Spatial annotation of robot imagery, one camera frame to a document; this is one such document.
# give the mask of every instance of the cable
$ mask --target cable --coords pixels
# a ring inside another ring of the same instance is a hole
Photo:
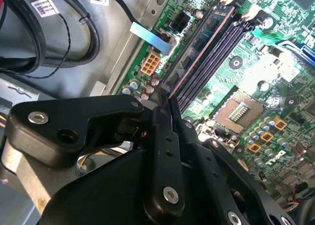
[[[35,71],[44,61],[46,56],[46,40],[34,13],[24,0],[5,0],[4,6],[8,6],[14,14],[21,20],[35,46],[36,57],[31,60],[5,59],[0,57],[1,71],[9,73],[28,74]]]
[[[124,10],[124,12],[126,13],[127,17],[129,18],[131,22],[135,22],[141,25],[140,22],[138,22],[138,20],[135,19],[132,12],[128,8],[127,4],[123,0],[115,0],[115,1],[120,5],[120,7],[122,7],[122,9]]]
[[[0,18],[0,30],[4,24],[4,20],[5,20],[5,17],[6,17],[6,12],[7,12],[7,9],[8,9],[8,1],[9,0],[1,0],[2,1],[2,4],[3,4],[3,10],[2,10],[2,15],[1,15],[1,18]]]
[[[85,53],[85,55],[77,60],[71,60],[67,58],[64,59],[64,57],[63,58],[45,57],[45,59],[41,62],[42,66],[56,67],[57,69],[59,69],[59,68],[70,68],[74,66],[84,65],[93,61],[99,53],[100,38],[99,38],[98,31],[96,29],[96,26],[91,20],[90,14],[85,10],[84,6],[78,0],[64,0],[64,1],[67,2],[81,16],[80,23],[87,24],[90,30],[90,38],[91,38],[90,46],[87,52]],[[25,66],[34,63],[35,60],[37,59],[38,59],[37,54],[36,54],[36,57],[34,58],[25,58],[25,59],[5,59],[5,58],[0,57],[0,64],[1,64],[0,70],[4,72],[9,72],[9,73],[25,75],[27,73],[34,71],[35,69],[35,68],[31,68],[30,71],[26,72]]]

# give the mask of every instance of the screw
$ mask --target screw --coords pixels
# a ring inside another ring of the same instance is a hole
[[[219,147],[219,145],[217,144],[217,142],[215,142],[214,140],[212,141],[212,144],[213,144],[213,146],[216,147],[216,148]]]
[[[291,225],[290,221],[286,217],[281,216],[281,219],[285,225]]]
[[[228,211],[227,216],[233,225],[242,225],[240,218],[234,212]]]
[[[188,127],[188,128],[192,128],[192,125],[191,125],[189,122],[186,122],[185,125],[186,125],[186,127]]]
[[[7,184],[9,181],[8,181],[8,179],[3,179],[3,180],[1,180],[1,182],[2,182],[2,184]]]
[[[42,112],[32,112],[28,115],[28,120],[31,122],[31,123],[34,123],[34,124],[38,124],[38,125],[41,125],[41,124],[46,124],[48,123],[48,116],[45,114],[45,113],[42,113]]]
[[[137,102],[134,102],[134,101],[131,101],[131,104],[135,107],[138,107],[138,103]]]
[[[166,201],[170,202],[171,204],[177,204],[179,197],[177,194],[177,191],[171,187],[165,187],[163,189],[163,196],[166,199]]]

